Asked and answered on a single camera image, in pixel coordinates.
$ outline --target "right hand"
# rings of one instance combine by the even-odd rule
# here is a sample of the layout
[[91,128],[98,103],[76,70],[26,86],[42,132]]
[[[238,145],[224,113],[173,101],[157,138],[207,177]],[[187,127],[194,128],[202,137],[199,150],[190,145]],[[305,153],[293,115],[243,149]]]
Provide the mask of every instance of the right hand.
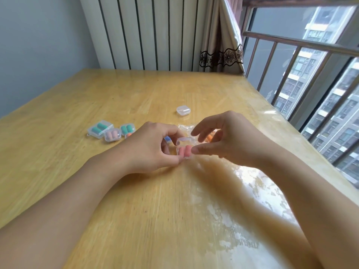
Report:
[[279,147],[242,114],[233,111],[204,118],[191,135],[199,134],[198,141],[203,142],[215,129],[219,130],[212,141],[192,147],[193,154],[215,154],[237,165],[259,168]]

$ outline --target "hand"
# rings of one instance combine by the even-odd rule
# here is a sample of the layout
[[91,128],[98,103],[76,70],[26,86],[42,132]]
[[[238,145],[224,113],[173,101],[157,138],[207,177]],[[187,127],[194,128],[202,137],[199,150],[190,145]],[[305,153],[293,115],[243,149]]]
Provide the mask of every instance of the hand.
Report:
[[278,147],[242,114],[233,111],[204,118],[191,135],[199,134],[198,141],[203,142],[215,129],[219,130],[212,141],[192,147],[193,154],[215,154],[238,165],[258,168]]
[[115,169],[111,172],[112,174],[120,172],[117,169],[123,168],[126,169],[125,174],[131,174],[151,172],[167,166],[177,166],[183,161],[183,157],[169,154],[168,144],[163,139],[167,135],[174,144],[178,138],[185,137],[175,125],[144,123],[126,140],[103,153],[107,159],[107,168]]

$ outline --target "lace trim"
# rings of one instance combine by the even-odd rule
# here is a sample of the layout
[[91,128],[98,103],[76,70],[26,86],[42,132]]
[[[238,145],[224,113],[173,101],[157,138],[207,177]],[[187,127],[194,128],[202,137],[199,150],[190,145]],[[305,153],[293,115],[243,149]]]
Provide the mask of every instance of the lace trim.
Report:
[[215,67],[219,64],[222,66],[232,66],[234,63],[243,64],[243,46],[238,45],[237,49],[227,48],[224,52],[217,51],[209,54],[207,51],[200,54],[201,67]]

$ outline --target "forearm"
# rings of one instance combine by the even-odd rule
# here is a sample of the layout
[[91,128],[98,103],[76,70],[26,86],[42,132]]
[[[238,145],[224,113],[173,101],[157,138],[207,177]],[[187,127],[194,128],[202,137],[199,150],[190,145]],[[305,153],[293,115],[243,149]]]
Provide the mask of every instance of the forearm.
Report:
[[62,268],[114,182],[102,171],[97,158],[89,160],[0,230],[2,267]]
[[284,193],[325,268],[356,268],[359,208],[287,150],[276,146],[260,169]]

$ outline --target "finger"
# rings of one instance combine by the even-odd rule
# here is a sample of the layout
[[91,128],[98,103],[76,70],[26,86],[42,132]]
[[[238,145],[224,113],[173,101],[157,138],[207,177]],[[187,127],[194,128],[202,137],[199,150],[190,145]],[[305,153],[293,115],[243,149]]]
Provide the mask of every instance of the finger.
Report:
[[191,132],[191,135],[197,136],[199,133],[209,128],[222,129],[223,124],[224,124],[223,113],[209,116],[207,118],[204,118],[202,121],[198,123],[198,125],[195,126],[195,128]]
[[213,130],[215,130],[215,128],[206,128],[205,130],[203,130],[198,136],[198,141],[203,142]]
[[223,137],[223,130],[218,130],[213,136],[211,142],[219,142],[220,140],[222,140],[222,137]]
[[162,124],[159,123],[161,126],[161,133],[162,137],[169,136],[174,145],[176,145],[178,138],[186,137],[186,135],[174,124]]
[[218,155],[220,153],[220,142],[202,143],[192,147],[192,154]]
[[161,142],[161,150],[164,154],[169,155],[169,147],[168,147],[167,142],[164,139],[162,139],[162,142]]
[[158,168],[177,166],[184,160],[184,158],[181,156],[166,155],[166,154],[162,154],[162,155],[163,156],[160,159]]

